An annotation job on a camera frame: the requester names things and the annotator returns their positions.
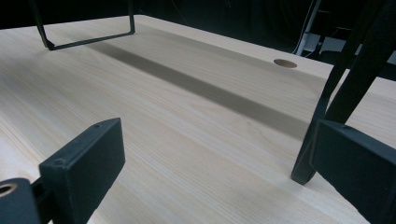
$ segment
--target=black metal frame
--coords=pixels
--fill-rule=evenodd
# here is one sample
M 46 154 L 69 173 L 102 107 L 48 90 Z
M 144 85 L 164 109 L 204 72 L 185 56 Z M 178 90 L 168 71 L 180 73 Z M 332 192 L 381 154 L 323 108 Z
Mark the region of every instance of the black metal frame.
M 340 81 L 342 75 L 347 69 L 347 65 L 350 60 L 353 58 L 359 44 L 363 42 L 363 46 L 361 49 L 361 53 L 358 56 L 356 62 L 351 68 L 349 74 L 346 77 L 346 80 L 342 84 L 340 90 L 336 93 L 332 103 L 329 108 L 327 106 L 330 102 L 330 98 L 332 93 Z M 324 90 L 320 95 L 318 100 L 317 107 L 315 109 L 313 118 L 311 119 L 311 123 L 309 124 L 307 133 L 305 134 L 305 138 L 300 149 L 300 153 L 298 155 L 297 161 L 294 165 L 293 171 L 291 173 L 291 178 L 300 183 L 307 183 L 315 174 L 316 171 L 320 172 L 321 169 L 318 169 L 318 162 L 315 161 L 315 153 L 324 150 L 322 147 L 316 147 L 315 141 L 317 141 L 318 132 L 320 132 L 320 125 L 317 126 L 319 120 L 325 119 L 330 121 L 335 121 L 337 123 L 345 124 L 354 111 L 354 109 L 358 106 L 364 94 L 368 91 L 371 84 L 374 82 L 375 78 L 380 73 L 382 67 L 387 62 L 388 58 L 392 54 L 393 50 L 396 47 L 396 0 L 370 0 L 365 6 L 361 16 L 357 22 L 357 25 L 353 29 L 348 41 L 346 42 L 337 62 L 332 69 L 329 78 L 325 84 Z M 341 147 L 343 150 L 348 151 L 353 148 L 347 148 L 347 145 L 340 146 L 335 145 L 335 139 L 331 139 L 328 136 L 329 144 L 333 144 L 333 150 L 336 151 L 337 147 Z M 369 136 L 361 135 L 361 139 L 355 139 L 361 144 L 368 141 Z M 374 145 L 370 145 L 364 147 L 365 150 L 370 150 L 372 147 L 381 147 L 380 143 L 371 142 Z M 380 157 L 381 160 L 376 164 L 376 167 L 369 172 L 372 174 L 376 172 L 375 169 L 378 167 L 387 167 L 387 164 L 392 164 L 390 166 L 392 169 L 396 169 L 396 163 L 392 163 L 394 158 L 389 158 L 389 155 L 393 157 L 394 155 L 387 150 L 379 152 L 377 157 Z M 355 154 L 355 160 L 359 160 L 360 155 L 358 153 Z M 332 166 L 333 171 L 336 172 L 337 169 L 337 160 L 341 160 L 340 158 L 334 159 L 334 163 L 327 163 L 328 166 Z M 328 175 L 333 176 L 331 173 L 321 173 L 324 178 L 328 179 Z M 355 180 L 359 180 L 361 176 L 359 172 L 348 173 L 348 178 L 352 178 Z M 344 174 L 336 174 L 338 176 L 338 180 L 345 178 Z M 388 178 L 392 178 L 391 182 L 396 180 L 396 176 L 388 176 Z M 335 186 L 337 182 L 337 177 L 335 179 L 329 180 L 329 182 Z M 350 186 L 348 183 L 345 183 L 346 186 L 356 188 L 357 186 Z M 388 184 L 384 188 L 376 188 L 376 183 L 372 182 L 373 187 L 370 190 L 373 191 L 365 191 L 366 194 L 379 194 L 382 193 L 384 188 L 394 189 L 393 184 Z M 337 185 L 335 188 L 341 192 L 340 186 Z M 346 193 L 343 196 L 349 200 L 355 207 L 359 208 L 364 206 L 369 206 L 373 204 L 370 200 L 362 200 L 362 201 L 353 201 L 352 194 Z M 392 205 L 384 207 L 384 210 L 380 210 L 382 208 L 372 208 L 370 209 L 362 209 L 360 210 L 361 214 L 367 218 L 371 222 L 375 223 L 393 223 L 396 221 L 395 217 L 395 205 L 393 202 L 396 201 L 395 194 L 390 192 L 389 200 L 392 202 Z
M 47 39 L 46 31 L 44 29 L 44 23 L 41 20 L 41 16 L 38 10 L 38 5 L 36 0 L 29 0 L 29 5 L 33 11 L 34 17 L 35 17 L 35 25 L 37 26 L 38 32 L 41 35 L 41 39 L 43 40 L 44 46 L 49 49 L 49 50 L 56 50 L 56 49 L 66 49 L 66 48 L 71 48 L 79 45 L 85 45 L 85 44 L 90 44 L 93 42 L 98 42 L 102 40 L 107 40 L 107 39 L 112 39 L 112 38 L 117 38 L 121 36 L 126 36 L 126 35 L 132 35 L 134 34 L 134 8 L 133 8 L 133 0 L 127 0 L 128 1 L 128 12 L 129 12 L 129 23 L 130 23 L 130 31 L 125 34 L 120 34 L 120 35 L 109 35 L 109 36 L 104 36 L 104 37 L 98 37 L 98 38 L 93 38 L 93 39 L 88 39 L 88 40 L 81 40 L 77 41 L 74 43 L 69 43 L 69 44 L 64 44 L 64 45 L 59 45 L 55 46 L 52 42 L 50 42 Z
M 87 223 L 125 163 L 120 119 L 92 125 L 41 162 L 41 176 L 0 182 L 0 223 Z

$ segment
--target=light wood grain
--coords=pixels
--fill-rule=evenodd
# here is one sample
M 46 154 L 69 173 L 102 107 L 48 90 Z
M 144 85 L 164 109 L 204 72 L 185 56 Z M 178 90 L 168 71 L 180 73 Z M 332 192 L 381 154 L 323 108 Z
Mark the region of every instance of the light wood grain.
M 35 27 L 0 31 L 0 179 L 34 181 L 65 143 L 120 117 L 127 162 L 91 223 L 365 222 L 320 175 L 290 180 L 329 65 L 135 22 L 135 35 L 56 51 Z M 127 27 L 113 18 L 46 29 L 64 44 Z M 376 80 L 349 124 L 396 147 L 395 93 Z

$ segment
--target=desk surface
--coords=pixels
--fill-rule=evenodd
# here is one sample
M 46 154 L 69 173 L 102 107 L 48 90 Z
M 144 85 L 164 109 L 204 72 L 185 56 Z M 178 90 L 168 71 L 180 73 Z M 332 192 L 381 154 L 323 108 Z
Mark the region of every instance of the desk surface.
M 320 175 L 290 180 L 329 65 L 135 23 L 135 35 L 57 51 L 35 27 L 0 32 L 0 179 L 34 181 L 65 143 L 120 117 L 127 162 L 91 223 L 365 222 Z M 127 27 L 114 18 L 46 30 L 64 44 Z M 395 102 L 395 84 L 378 78 L 348 124 L 396 147 Z

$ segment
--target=dark background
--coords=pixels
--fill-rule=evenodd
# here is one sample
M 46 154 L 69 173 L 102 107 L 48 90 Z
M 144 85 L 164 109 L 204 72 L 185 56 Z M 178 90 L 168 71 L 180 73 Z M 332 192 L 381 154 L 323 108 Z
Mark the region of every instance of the dark background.
M 349 1 L 356 9 L 359 0 Z M 37 0 L 45 24 L 83 21 L 127 15 L 123 0 Z M 324 0 L 322 7 L 333 8 L 337 1 Z M 311 0 L 134 0 L 134 14 L 172 21 L 215 34 L 226 35 L 265 47 L 292 52 L 299 40 Z M 349 10 L 343 18 L 354 20 Z M 318 15 L 314 31 L 326 24 L 327 13 Z M 8 1 L 0 10 L 0 29 L 33 26 L 27 0 Z

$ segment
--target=wooden desk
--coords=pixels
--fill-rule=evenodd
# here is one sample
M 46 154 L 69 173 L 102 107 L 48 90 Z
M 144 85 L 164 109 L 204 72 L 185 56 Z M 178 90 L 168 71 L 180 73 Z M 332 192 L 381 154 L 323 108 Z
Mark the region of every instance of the wooden desk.
M 135 22 L 135 35 L 57 51 L 35 27 L 0 31 L 1 180 L 34 181 L 65 143 L 120 117 L 127 162 L 91 223 L 365 222 L 320 175 L 290 180 L 329 65 Z M 62 44 L 127 28 L 114 18 L 46 30 Z M 348 124 L 396 147 L 395 102 L 379 78 Z

